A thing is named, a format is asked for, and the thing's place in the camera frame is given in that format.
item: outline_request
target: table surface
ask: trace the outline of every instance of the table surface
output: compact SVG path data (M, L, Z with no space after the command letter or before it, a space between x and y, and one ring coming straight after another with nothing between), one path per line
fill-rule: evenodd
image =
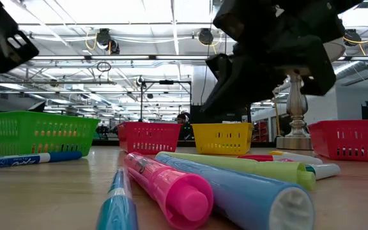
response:
M252 148L250 152L270 150ZM177 152L195 153L196 149L178 148ZM94 146L81 160L0 169L0 229L94 229L124 156L117 147ZM341 167L341 175L318 181L310 193L316 207L315 229L368 229L368 162L334 163ZM134 181L131 184L140 229L171 229L157 203ZM201 229L238 228L212 215Z

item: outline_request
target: green basket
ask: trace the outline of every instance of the green basket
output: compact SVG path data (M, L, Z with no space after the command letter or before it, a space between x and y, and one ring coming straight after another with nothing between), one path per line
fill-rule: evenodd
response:
M98 122L41 112L0 112L0 156L80 151L85 157Z

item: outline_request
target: blue marker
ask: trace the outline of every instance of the blue marker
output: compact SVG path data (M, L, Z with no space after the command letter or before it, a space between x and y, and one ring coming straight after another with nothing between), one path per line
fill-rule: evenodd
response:
M76 160L82 157L80 151L37 153L29 155L15 155L0 157L0 167L11 167L27 164L39 164L47 162L60 162L65 160Z
M206 179L214 192L214 210L242 229L313 229L314 207L300 185L212 167L158 154L178 170Z
M137 213L132 200L130 182L124 169L118 169L100 208L97 230L137 230Z

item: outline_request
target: yellow basket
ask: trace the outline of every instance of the yellow basket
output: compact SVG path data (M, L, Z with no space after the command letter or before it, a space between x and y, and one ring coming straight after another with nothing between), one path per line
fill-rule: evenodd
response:
M192 128L199 153L244 155L250 149L251 123L193 124Z

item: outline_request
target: pink highlighter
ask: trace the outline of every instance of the pink highlighter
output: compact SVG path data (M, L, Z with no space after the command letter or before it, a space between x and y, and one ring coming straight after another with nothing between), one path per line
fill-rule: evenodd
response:
M213 192L201 176L130 153L125 157L129 175L157 201L167 221L176 229L197 229L210 216Z

